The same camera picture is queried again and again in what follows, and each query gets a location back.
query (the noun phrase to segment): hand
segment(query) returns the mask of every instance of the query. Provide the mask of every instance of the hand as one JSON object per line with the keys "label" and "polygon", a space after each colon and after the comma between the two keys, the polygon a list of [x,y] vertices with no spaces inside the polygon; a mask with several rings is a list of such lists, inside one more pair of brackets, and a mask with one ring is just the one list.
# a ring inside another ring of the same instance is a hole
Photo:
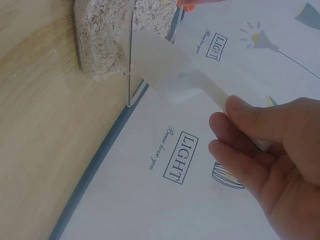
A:
{"label": "hand", "polygon": [[[209,121],[211,154],[257,199],[283,240],[320,240],[320,101],[268,108],[236,96]],[[260,151],[247,137],[274,142]]]}
{"label": "hand", "polygon": [[209,4],[223,2],[224,0],[184,0],[184,5],[197,5],[197,4]]}

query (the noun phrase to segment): finger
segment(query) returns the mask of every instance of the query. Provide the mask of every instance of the finger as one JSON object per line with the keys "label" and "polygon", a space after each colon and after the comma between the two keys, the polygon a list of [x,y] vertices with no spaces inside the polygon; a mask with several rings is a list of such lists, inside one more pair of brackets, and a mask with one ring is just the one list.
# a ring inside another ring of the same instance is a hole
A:
{"label": "finger", "polygon": [[216,112],[212,114],[209,119],[209,125],[220,141],[235,150],[251,158],[254,158],[260,152],[257,146],[224,113]]}
{"label": "finger", "polygon": [[228,172],[259,199],[269,176],[262,166],[219,140],[213,140],[209,144],[209,151]]}
{"label": "finger", "polygon": [[197,5],[197,4],[209,4],[209,3],[219,3],[224,0],[184,0],[184,5]]}

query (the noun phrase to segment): fingernail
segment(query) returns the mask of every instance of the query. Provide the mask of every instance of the fingernail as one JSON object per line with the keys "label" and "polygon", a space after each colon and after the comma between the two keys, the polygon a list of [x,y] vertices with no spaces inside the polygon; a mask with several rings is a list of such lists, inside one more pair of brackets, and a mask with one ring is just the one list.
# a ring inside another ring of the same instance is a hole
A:
{"label": "fingernail", "polygon": [[224,150],[225,146],[219,140],[212,140],[209,143],[209,151],[213,157],[217,157]]}
{"label": "fingernail", "polygon": [[227,99],[228,106],[235,111],[242,110],[251,105],[246,101],[242,100],[240,97],[232,95]]}

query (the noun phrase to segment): orange object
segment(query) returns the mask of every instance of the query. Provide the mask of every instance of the orange object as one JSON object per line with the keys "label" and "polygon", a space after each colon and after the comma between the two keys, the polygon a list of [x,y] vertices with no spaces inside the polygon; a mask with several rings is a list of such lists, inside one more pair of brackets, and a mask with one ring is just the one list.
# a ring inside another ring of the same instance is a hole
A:
{"label": "orange object", "polygon": [[[182,1],[183,0],[178,0],[178,2],[176,4],[179,8],[181,8],[181,6],[182,6]],[[188,13],[193,11],[195,8],[196,8],[196,5],[183,6],[183,10],[185,10]]]}

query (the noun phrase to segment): light wood grain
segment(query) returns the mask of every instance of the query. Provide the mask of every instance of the light wood grain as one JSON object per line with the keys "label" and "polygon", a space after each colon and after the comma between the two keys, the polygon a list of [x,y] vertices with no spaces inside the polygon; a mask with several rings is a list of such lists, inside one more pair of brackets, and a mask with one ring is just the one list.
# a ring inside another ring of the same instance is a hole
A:
{"label": "light wood grain", "polygon": [[122,111],[125,79],[80,72],[71,1],[0,4],[0,239],[44,240]]}

